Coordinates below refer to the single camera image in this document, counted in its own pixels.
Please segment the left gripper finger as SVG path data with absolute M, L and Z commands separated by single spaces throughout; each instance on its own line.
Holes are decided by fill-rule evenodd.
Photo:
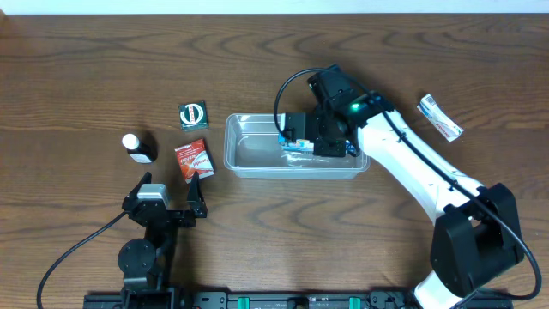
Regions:
M 145 172 L 142 176 L 141 180 L 137 183 L 137 185 L 130 191 L 128 194 L 128 199 L 137 199 L 137 194 L 141 187 L 145 184 L 150 184 L 152 180 L 152 174 L 150 172 Z
M 187 204 L 189 204 L 192 211 L 206 211 L 207 206 L 204 201 L 202 191 L 200 189 L 200 175 L 198 172 L 194 172 L 187 194 Z

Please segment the blue cooling patch box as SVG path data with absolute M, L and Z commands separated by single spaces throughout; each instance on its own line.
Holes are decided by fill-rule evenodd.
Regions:
M 295 142 L 292 142 L 280 133 L 278 135 L 278 143 L 284 151 L 297 152 L 306 155 L 335 158 L 342 158 L 347 155 L 352 157 L 359 156 L 359 151 L 349 141 L 327 142 L 318 138 L 314 141 L 297 139 Z

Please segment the red Panadol ActiFast box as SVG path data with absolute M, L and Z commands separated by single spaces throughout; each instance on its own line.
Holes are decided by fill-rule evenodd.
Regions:
M 174 151 L 187 184 L 191 182 L 195 173 L 198 173 L 200 179 L 214 175 L 214 165 L 203 139 L 175 148 Z

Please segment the white Panadol tube box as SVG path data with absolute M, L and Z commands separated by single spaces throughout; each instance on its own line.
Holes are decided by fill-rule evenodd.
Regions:
M 453 142 L 463 133 L 463 128 L 441 110 L 430 94 L 419 101 L 417 108 L 448 142 Z

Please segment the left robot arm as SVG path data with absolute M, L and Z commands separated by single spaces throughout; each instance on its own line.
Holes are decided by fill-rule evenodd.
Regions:
M 118 254 L 118 266 L 124 274 L 124 289 L 129 292 L 163 288 L 169 276 L 178 230 L 192 228 L 208 213 L 199 185 L 199 174 L 191 177 L 186 210 L 169 209 L 170 198 L 163 184 L 154 184 L 145 173 L 124 198 L 122 209 L 145 228 L 140 239 L 127 242 Z

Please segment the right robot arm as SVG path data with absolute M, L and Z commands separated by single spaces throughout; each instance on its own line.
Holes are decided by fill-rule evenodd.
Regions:
M 434 151 L 382 95 L 337 66 L 308 83 L 317 99 L 314 155 L 364 154 L 392 174 L 434 225 L 432 271 L 413 291 L 422 308 L 452 308 L 532 253 L 522 239 L 516 200 L 502 184 L 468 177 Z

